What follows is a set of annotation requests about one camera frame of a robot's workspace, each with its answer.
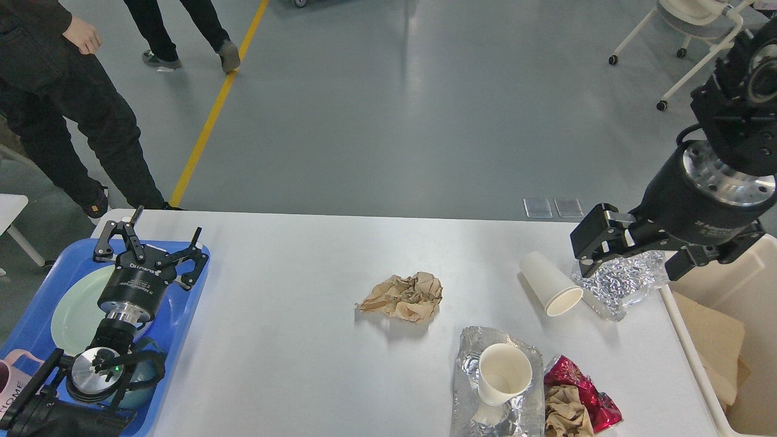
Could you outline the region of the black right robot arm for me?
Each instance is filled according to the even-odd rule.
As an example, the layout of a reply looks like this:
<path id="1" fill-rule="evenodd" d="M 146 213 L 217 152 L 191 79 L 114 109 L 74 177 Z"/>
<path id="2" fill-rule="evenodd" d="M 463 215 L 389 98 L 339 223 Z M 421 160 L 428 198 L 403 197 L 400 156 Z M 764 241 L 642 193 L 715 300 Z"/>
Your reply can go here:
<path id="1" fill-rule="evenodd" d="M 775 205 L 775 20 L 736 35 L 691 97 L 697 123 L 677 136 L 640 204 L 622 214 L 600 203 L 572 230 L 581 276 L 619 257 L 672 251 L 665 269 L 677 280 L 732 263 L 765 235 L 759 218 Z"/>

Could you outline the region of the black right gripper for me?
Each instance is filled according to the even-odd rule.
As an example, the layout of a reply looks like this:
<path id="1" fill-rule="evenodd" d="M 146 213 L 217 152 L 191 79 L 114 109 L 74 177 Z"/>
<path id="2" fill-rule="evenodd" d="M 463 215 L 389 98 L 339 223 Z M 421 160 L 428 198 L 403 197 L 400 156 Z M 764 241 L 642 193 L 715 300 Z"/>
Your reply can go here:
<path id="1" fill-rule="evenodd" d="M 678 280 L 697 266 L 736 261 L 766 235 L 754 221 L 774 205 L 775 176 L 736 171 L 710 142 L 689 141 L 663 164 L 632 214 L 595 205 L 571 232 L 572 252 L 581 276 L 592 277 L 616 258 L 677 251 L 664 268 Z"/>

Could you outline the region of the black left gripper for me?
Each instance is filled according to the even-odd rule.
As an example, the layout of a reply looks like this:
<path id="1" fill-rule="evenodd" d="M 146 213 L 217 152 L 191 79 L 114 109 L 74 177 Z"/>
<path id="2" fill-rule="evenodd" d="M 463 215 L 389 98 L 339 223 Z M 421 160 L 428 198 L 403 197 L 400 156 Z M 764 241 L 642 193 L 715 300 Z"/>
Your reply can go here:
<path id="1" fill-rule="evenodd" d="M 106 222 L 97 238 L 92 260 L 97 263 L 116 262 L 114 272 L 97 301 L 103 312 L 108 314 L 119 310 L 122 305 L 130 305 L 139 309 L 141 320 L 153 320 L 167 287 L 175 283 L 183 290 L 191 290 L 205 270 L 210 256 L 198 246 L 202 228 L 197 228 L 187 247 L 176 252 L 165 252 L 158 259 L 158 266 L 144 266 L 146 252 L 134 229 L 142 212 L 143 207 L 140 206 L 128 221 Z M 124 252 L 114 251 L 109 243 L 111 238 L 117 235 L 124 242 Z M 129 255 L 126 263 L 120 260 L 124 255 Z M 194 266 L 188 271 L 178 273 L 178 266 L 188 261 L 192 261 Z"/>

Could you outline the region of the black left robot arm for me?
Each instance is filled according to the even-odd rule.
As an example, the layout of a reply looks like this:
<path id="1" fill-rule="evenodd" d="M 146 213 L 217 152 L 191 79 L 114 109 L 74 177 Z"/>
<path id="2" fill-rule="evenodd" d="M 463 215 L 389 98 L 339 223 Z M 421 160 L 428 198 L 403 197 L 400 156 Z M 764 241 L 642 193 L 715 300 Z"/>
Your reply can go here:
<path id="1" fill-rule="evenodd" d="M 210 252 L 142 240 L 130 218 L 62 252 L 2 347 L 3 436 L 148 436 L 196 312 Z"/>

